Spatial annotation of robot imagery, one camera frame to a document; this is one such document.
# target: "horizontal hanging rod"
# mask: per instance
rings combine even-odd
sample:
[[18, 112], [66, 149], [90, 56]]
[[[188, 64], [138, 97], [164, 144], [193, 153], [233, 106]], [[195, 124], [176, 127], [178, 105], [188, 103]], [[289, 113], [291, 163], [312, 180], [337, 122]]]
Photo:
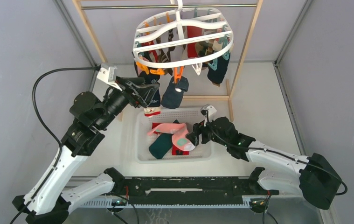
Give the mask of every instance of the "horizontal hanging rod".
[[[256, 7], [256, 4], [224, 4], [224, 5], [184, 5], [184, 8], [209, 8], [209, 7]], [[82, 6], [82, 10], [92, 9], [139, 9], [139, 8], [177, 8], [175, 5], [159, 6]]]

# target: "clothes drying rack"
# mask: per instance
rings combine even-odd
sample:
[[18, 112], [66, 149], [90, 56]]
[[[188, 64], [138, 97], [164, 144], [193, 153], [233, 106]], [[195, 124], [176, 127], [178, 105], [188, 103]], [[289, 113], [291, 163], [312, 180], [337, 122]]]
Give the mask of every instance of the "clothes drying rack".
[[[100, 58], [102, 62], [106, 63], [108, 62], [107, 57], [105, 56], [105, 53], [100, 45], [100, 42], [97, 39], [97, 36], [93, 30], [93, 27], [90, 24], [89, 18], [86, 15], [85, 11], [86, 10], [110, 10], [110, 9], [148, 9], [148, 8], [177, 8], [177, 5], [148, 5], [148, 6], [82, 6], [81, 2], [82, 1], [93, 1], [93, 0], [72, 0], [76, 10], [78, 11], [78, 14], [80, 18], [82, 19], [83, 24], [85, 25], [89, 36], [91, 40], [93, 41], [96, 50], [98, 54], [100, 55]], [[96, 1], [113, 1], [113, 0], [96, 0]], [[236, 69], [236, 74], [233, 78], [232, 85], [230, 86], [229, 80], [226, 79], [226, 90], [227, 90], [227, 95], [221, 96], [221, 95], [184, 95], [184, 100], [203, 100], [203, 101], [227, 101], [229, 105], [229, 118], [231, 121], [234, 120], [233, 116], [233, 106], [232, 106], [232, 98], [233, 95], [236, 91], [236, 83], [237, 80], [239, 79], [245, 57], [248, 52], [248, 46], [250, 44], [252, 35], [254, 33], [254, 28], [259, 16], [259, 12], [262, 7], [263, 0], [257, 0], [256, 3], [254, 4], [209, 4], [209, 5], [204, 5], [204, 4], [199, 4], [199, 5], [184, 5], [184, 8], [208, 8], [208, 7], [254, 7], [254, 13], [251, 18], [250, 26], [248, 28], [247, 35], [244, 40], [244, 45], [243, 49], [240, 55], [239, 63]]]

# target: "floor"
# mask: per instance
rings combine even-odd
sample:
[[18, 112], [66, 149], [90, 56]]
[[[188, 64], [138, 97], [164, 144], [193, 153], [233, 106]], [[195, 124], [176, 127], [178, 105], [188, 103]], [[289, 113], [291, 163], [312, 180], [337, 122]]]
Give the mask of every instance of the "floor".
[[[237, 64], [231, 63], [227, 78], [233, 80]], [[118, 66], [117, 75], [135, 76], [132, 65]], [[226, 87], [212, 85], [203, 72], [197, 76], [193, 70], [186, 70], [190, 89], [187, 95], [226, 95]], [[169, 77], [160, 79], [161, 93], [168, 85]], [[107, 85], [96, 82], [93, 92], [102, 98]], [[184, 101], [183, 107], [202, 107], [212, 104], [217, 109], [217, 117], [229, 116], [227, 101]], [[74, 176], [97, 176], [106, 168], [115, 167], [124, 176], [249, 176], [255, 165], [237, 160], [226, 152], [226, 147], [215, 146], [208, 161], [173, 162], [160, 164], [140, 164], [132, 149], [132, 135], [135, 118], [142, 109], [127, 106], [122, 121], [113, 121], [105, 139], [93, 155]], [[233, 98], [234, 125], [246, 135], [255, 137], [266, 145], [299, 154], [298, 145], [285, 107], [272, 63], [245, 63], [243, 73], [237, 82]]]

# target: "robotic arm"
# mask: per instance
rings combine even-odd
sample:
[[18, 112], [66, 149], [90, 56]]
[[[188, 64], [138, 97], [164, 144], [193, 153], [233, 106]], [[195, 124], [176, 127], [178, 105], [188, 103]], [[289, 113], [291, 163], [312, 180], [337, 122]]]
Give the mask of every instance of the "robotic arm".
[[[83, 92], [75, 98], [70, 108], [75, 119], [62, 138], [62, 148], [31, 191], [13, 200], [20, 213], [28, 214], [29, 224], [62, 224], [73, 210], [88, 200], [120, 192], [124, 187], [124, 177], [109, 168], [94, 180], [63, 190], [76, 169], [104, 138], [100, 131], [106, 130], [128, 104], [135, 108], [147, 107], [159, 88], [159, 84], [144, 85], [143, 78], [117, 77], [114, 68], [105, 64], [99, 68], [97, 78], [110, 86], [104, 99], [100, 101], [92, 92]], [[194, 124], [193, 131], [187, 135], [194, 145], [199, 144], [200, 136], [201, 144], [213, 141], [224, 145], [236, 159], [266, 167], [257, 167], [252, 172], [249, 179], [258, 183], [255, 188], [303, 195], [314, 206], [329, 209], [343, 182], [324, 157], [319, 154], [298, 156], [266, 146], [239, 133], [226, 117], [214, 119], [216, 109], [211, 105], [204, 106], [201, 112], [205, 119]]]

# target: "wooden frame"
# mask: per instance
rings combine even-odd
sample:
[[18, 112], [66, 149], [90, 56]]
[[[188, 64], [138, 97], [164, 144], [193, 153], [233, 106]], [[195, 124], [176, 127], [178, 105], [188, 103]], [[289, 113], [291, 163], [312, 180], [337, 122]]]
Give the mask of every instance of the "wooden frame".
[[[100, 58], [102, 60], [102, 62], [106, 63], [107, 61], [107, 57], [105, 56], [105, 53], [100, 45], [100, 42], [97, 39], [97, 36], [93, 30], [93, 27], [91, 26], [89, 19], [85, 13], [85, 10], [83, 10], [83, 7], [81, 5], [81, 1], [95, 1], [95, 0], [72, 0], [76, 10], [78, 11], [79, 16], [81, 17], [81, 20], [83, 22], [83, 24], [86, 27], [86, 30], [89, 33], [89, 36], [91, 38], [91, 40], [93, 41], [95, 47], [96, 47], [96, 51], [98, 52], [98, 54], [100, 55]], [[248, 32], [247, 35], [245, 37], [245, 41], [244, 41], [244, 45], [243, 45], [243, 49], [240, 55], [240, 60], [236, 69], [236, 74], [235, 77], [233, 79], [233, 83], [232, 86], [230, 87], [230, 83], [229, 80], [226, 79], [226, 90], [227, 90], [227, 95], [226, 96], [209, 96], [209, 95], [186, 95], [184, 96], [184, 100], [204, 100], [204, 101], [227, 101], [228, 105], [229, 105], [229, 118], [230, 121], [234, 120], [234, 115], [233, 115], [233, 105], [232, 105], [232, 98], [233, 95], [236, 91], [236, 82], [239, 79], [241, 72], [242, 72], [242, 68], [243, 68], [243, 64], [244, 64], [244, 60], [245, 57], [247, 56], [247, 52], [248, 52], [248, 46], [250, 44], [250, 41], [252, 39], [252, 35], [254, 33], [254, 29], [255, 29], [255, 25], [257, 23], [258, 20], [258, 16], [259, 16], [259, 12], [261, 10], [262, 7], [262, 3], [263, 0], [257, 0], [257, 3], [254, 4], [247, 4], [247, 6], [249, 5], [249, 7], [255, 7], [255, 11], [254, 14], [252, 15], [251, 18], [251, 22], [250, 22], [250, 26], [248, 28]]]

